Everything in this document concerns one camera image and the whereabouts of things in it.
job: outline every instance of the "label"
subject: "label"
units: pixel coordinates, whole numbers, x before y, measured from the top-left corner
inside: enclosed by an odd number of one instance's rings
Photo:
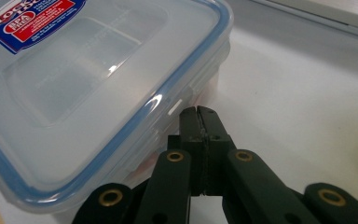
[[[16,54],[71,20],[86,0],[12,0],[0,8],[0,44]]]

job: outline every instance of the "transparent container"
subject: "transparent container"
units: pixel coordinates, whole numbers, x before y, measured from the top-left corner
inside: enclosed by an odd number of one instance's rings
[[[21,39],[35,40],[25,47],[0,39],[0,189],[35,213],[129,181],[229,52],[232,13],[221,1],[34,0],[32,8],[61,2],[67,21],[35,30],[51,34]],[[21,1],[3,4],[0,21]],[[43,19],[21,15],[7,23],[20,27],[10,33],[18,39],[24,23]]]

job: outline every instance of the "white table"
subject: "white table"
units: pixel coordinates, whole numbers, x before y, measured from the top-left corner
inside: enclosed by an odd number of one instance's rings
[[[206,106],[238,148],[251,149],[290,188],[337,185],[358,199],[358,37],[265,7],[228,0],[231,52]],[[190,223],[227,223],[219,198],[192,199]],[[7,203],[6,223],[69,223]]]

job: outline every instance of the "blue lid rim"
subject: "blue lid rim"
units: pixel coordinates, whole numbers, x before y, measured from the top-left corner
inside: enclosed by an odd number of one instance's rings
[[[194,49],[194,51],[185,59],[185,61],[172,73],[172,75],[161,85],[154,97],[168,92],[172,86],[191,68],[195,61],[213,44],[218,37],[228,27],[230,22],[230,13],[227,7],[214,0],[193,0],[210,7],[220,15],[219,21],[209,33],[209,35]],[[124,127],[113,137],[100,153],[69,183],[53,191],[42,191],[28,186],[21,178],[20,174],[0,150],[0,176],[7,187],[16,195],[21,204],[26,207],[50,207],[66,201],[75,192],[79,191],[83,184],[91,179],[92,175],[98,172],[108,158],[115,152],[123,141],[133,130],[144,120],[144,118],[154,109],[153,104],[145,104],[135,115],[124,125]]]

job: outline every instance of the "clear plastic lid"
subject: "clear plastic lid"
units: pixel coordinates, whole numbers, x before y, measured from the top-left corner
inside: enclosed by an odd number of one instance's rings
[[[0,1],[0,188],[65,207],[231,23],[208,0]]]

